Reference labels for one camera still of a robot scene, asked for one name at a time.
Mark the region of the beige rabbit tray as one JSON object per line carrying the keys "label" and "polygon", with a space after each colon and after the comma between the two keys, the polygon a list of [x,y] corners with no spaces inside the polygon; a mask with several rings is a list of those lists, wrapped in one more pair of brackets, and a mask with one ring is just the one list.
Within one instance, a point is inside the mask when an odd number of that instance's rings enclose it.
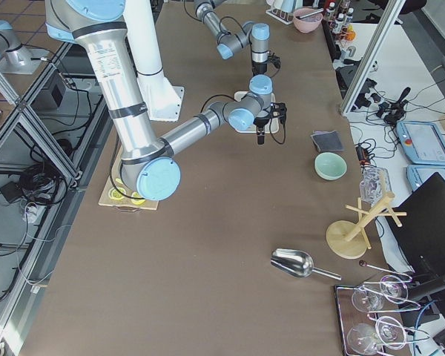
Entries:
{"label": "beige rabbit tray", "polygon": [[[247,93],[248,93],[247,91],[237,91],[234,93],[234,99],[236,101],[240,101]],[[272,106],[274,104],[275,99],[276,96],[274,95],[274,93],[272,93],[271,94]],[[275,134],[280,129],[280,121],[278,119],[278,116],[275,118],[270,116],[268,119],[257,118],[257,120],[259,121],[256,121],[256,123],[253,123],[252,125],[248,126],[243,130],[239,128],[234,128],[234,129],[236,130],[236,132],[240,134],[256,134],[257,132],[264,132],[265,134],[269,134],[270,132],[272,132],[273,134]],[[265,122],[263,131],[260,130],[260,125],[262,122]]]}

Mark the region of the grey folded cloth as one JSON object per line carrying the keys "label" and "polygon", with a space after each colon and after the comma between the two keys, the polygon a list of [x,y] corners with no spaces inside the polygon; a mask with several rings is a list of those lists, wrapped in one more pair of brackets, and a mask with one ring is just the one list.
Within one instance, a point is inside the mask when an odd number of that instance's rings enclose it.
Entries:
{"label": "grey folded cloth", "polygon": [[319,153],[344,151],[337,131],[314,131],[311,140]]}

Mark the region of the pink bowl with ice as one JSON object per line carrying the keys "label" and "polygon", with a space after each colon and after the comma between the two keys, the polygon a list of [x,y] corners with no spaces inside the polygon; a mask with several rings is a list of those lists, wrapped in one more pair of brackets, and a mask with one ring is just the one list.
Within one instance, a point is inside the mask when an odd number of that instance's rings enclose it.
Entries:
{"label": "pink bowl with ice", "polygon": [[310,33],[318,28],[323,19],[322,9],[299,8],[293,12],[293,23],[301,33]]}

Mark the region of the mint green bowl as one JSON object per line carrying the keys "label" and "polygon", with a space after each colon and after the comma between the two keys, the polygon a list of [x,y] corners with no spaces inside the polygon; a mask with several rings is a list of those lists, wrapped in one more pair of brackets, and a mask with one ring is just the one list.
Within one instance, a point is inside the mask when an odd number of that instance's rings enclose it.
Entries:
{"label": "mint green bowl", "polygon": [[347,164],[343,157],[331,152],[320,153],[314,160],[317,175],[325,180],[336,180],[347,172]]}

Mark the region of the clear glass jar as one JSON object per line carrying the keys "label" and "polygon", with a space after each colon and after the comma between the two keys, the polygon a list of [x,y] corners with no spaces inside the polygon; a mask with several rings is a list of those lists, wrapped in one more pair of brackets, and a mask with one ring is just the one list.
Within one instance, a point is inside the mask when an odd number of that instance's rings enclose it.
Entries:
{"label": "clear glass jar", "polygon": [[387,191],[391,191],[389,172],[385,168],[366,168],[360,182],[360,198],[374,205]]}

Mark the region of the metal scoop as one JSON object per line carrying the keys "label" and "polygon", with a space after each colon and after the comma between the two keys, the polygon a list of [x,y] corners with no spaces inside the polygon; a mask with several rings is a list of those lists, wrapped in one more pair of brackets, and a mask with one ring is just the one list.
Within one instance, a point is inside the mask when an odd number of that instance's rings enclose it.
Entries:
{"label": "metal scoop", "polygon": [[293,277],[309,277],[312,273],[342,280],[339,274],[316,268],[312,257],[301,250],[277,248],[271,253],[271,264]]}

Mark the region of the wooden mug tree stand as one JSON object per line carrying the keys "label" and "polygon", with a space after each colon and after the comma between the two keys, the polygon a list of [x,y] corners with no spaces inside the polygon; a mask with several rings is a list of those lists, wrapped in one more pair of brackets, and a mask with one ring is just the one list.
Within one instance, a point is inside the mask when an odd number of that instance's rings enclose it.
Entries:
{"label": "wooden mug tree stand", "polygon": [[392,191],[387,191],[374,205],[364,202],[360,196],[357,198],[357,206],[345,205],[358,215],[356,223],[346,220],[333,222],[326,230],[326,242],[329,248],[338,256],[345,259],[357,259],[364,255],[367,249],[371,249],[371,243],[366,234],[365,227],[376,217],[391,217],[397,227],[402,223],[399,217],[405,217],[406,212],[395,212],[391,202],[395,198]]}

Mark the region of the lemon slice lower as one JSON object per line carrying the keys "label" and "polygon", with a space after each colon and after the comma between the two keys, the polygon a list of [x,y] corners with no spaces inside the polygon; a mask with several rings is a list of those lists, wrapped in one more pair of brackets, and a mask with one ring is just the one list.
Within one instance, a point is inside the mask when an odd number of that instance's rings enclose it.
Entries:
{"label": "lemon slice lower", "polygon": [[131,203],[134,205],[142,205],[146,201],[145,198],[141,197],[136,191],[131,194]]}

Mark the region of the lemon slice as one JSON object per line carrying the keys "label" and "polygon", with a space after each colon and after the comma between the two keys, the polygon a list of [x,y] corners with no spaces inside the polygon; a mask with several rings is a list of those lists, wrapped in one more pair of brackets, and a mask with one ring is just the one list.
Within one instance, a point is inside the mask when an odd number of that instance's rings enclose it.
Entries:
{"label": "lemon slice", "polygon": [[118,189],[118,188],[112,187],[108,191],[108,197],[114,201],[123,200],[124,198],[126,198],[125,195],[126,195],[125,189]]}
{"label": "lemon slice", "polygon": [[141,197],[136,191],[131,194],[131,203],[134,205],[142,205],[146,201],[145,198]]}

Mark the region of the upper teach pendant tablet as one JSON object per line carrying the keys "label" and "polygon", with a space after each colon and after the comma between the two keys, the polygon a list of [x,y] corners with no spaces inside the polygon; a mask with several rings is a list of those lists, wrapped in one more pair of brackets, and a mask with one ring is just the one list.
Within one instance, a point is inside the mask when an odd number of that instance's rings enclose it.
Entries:
{"label": "upper teach pendant tablet", "polygon": [[396,131],[411,162],[445,165],[445,140],[435,123],[398,121]]}

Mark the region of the teach pendant tablet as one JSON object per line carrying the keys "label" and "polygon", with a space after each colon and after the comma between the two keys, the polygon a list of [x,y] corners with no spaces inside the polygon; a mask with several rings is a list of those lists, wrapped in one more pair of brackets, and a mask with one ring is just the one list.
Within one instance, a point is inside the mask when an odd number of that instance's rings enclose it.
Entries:
{"label": "teach pendant tablet", "polygon": [[417,190],[434,173],[439,173],[445,180],[445,166],[440,165],[408,165],[406,175],[412,191]]}
{"label": "teach pendant tablet", "polygon": [[398,121],[396,131],[411,162],[445,165],[445,140],[435,123]]}

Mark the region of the lower teach pendant tablet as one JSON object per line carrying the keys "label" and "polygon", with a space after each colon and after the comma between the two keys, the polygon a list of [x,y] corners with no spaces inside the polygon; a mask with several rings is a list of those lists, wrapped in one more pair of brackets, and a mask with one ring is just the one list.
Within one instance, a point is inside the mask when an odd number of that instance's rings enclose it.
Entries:
{"label": "lower teach pendant tablet", "polygon": [[408,165],[406,175],[412,191],[417,190],[434,173],[439,173],[445,180],[445,166],[440,165]]}

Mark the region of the bamboo cutting board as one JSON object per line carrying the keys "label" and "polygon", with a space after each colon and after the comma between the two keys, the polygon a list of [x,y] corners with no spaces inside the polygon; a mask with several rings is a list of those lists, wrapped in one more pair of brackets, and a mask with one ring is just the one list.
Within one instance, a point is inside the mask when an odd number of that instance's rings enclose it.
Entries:
{"label": "bamboo cutting board", "polygon": [[[135,191],[131,190],[130,188],[128,188],[125,184],[120,185],[118,183],[115,182],[116,178],[120,178],[120,172],[119,172],[119,167],[120,167],[120,159],[119,159],[119,155],[121,154],[122,149],[119,148],[118,153],[116,155],[116,160],[114,161],[113,165],[112,165],[112,170],[111,170],[111,177],[112,180],[114,182],[114,185],[112,185],[111,179],[107,178],[107,181],[105,183],[105,187],[102,190],[101,196],[99,198],[98,204],[100,206],[106,206],[106,207],[113,207],[113,208],[117,208],[121,211],[138,211],[138,210],[151,210],[151,211],[155,211],[158,208],[159,202],[158,201],[153,201],[153,200],[146,200],[144,204],[142,205],[134,205],[131,203],[131,194]],[[111,200],[108,197],[108,191],[110,188],[118,188],[118,189],[125,189],[126,191],[126,198],[124,198],[123,200],[120,201],[114,201]]]}

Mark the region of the lemon slice upper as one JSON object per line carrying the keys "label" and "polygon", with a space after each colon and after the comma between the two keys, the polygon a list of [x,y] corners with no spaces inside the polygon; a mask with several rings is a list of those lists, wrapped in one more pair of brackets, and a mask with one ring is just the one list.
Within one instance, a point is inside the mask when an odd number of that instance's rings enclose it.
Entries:
{"label": "lemon slice upper", "polygon": [[125,195],[126,195],[125,189],[118,189],[118,188],[112,187],[108,191],[108,197],[114,201],[123,200],[124,198],[126,198]]}

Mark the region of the black monitor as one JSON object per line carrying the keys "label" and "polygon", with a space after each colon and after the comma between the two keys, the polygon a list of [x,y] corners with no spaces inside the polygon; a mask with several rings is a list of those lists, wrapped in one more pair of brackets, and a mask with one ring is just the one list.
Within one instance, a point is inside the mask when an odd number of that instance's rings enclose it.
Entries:
{"label": "black monitor", "polygon": [[401,227],[389,224],[403,255],[417,273],[445,274],[445,180],[433,174],[396,211]]}

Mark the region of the wine glass upper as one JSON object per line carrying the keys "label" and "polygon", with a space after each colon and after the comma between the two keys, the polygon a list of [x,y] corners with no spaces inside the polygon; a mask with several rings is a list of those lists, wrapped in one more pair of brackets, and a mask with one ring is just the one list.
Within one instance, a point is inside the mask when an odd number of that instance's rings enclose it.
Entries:
{"label": "wine glass upper", "polygon": [[378,282],[365,282],[355,288],[352,304],[360,312],[376,312],[385,302],[396,305],[406,302],[408,288],[401,278],[388,274]]}

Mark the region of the wine glass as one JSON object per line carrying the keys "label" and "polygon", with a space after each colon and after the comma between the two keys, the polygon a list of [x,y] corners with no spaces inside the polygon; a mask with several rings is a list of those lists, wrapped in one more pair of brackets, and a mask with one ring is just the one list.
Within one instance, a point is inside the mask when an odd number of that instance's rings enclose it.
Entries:
{"label": "wine glass", "polygon": [[347,335],[348,346],[358,355],[389,355],[385,349],[399,350],[407,342],[401,323],[393,317],[382,316],[371,326],[359,323]]}
{"label": "wine glass", "polygon": [[406,302],[408,288],[401,278],[388,274],[378,282],[365,282],[355,288],[352,304],[360,312],[376,312],[385,302],[396,305]]}

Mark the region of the wine glass lower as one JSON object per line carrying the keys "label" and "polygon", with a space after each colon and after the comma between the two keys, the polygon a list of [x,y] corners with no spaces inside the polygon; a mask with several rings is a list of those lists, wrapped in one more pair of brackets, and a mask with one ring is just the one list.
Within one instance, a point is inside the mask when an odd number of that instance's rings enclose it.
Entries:
{"label": "wine glass lower", "polygon": [[399,350],[407,342],[401,323],[393,317],[382,316],[371,326],[359,323],[347,335],[348,346],[358,355],[389,355],[385,349]]}

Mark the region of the aluminium frame post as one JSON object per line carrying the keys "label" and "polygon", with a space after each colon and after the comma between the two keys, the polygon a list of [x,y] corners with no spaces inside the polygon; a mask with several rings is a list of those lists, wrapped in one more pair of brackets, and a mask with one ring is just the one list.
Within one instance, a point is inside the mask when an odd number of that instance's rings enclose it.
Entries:
{"label": "aluminium frame post", "polygon": [[373,33],[366,52],[358,66],[358,69],[354,75],[352,83],[346,92],[343,101],[340,104],[340,115],[346,117],[351,111],[353,104],[357,96],[359,95],[369,73],[370,68],[374,64],[376,56],[379,50],[382,48],[383,43],[388,36],[391,26],[395,23],[402,7],[405,4],[405,0],[390,0],[386,5],[383,15]]}

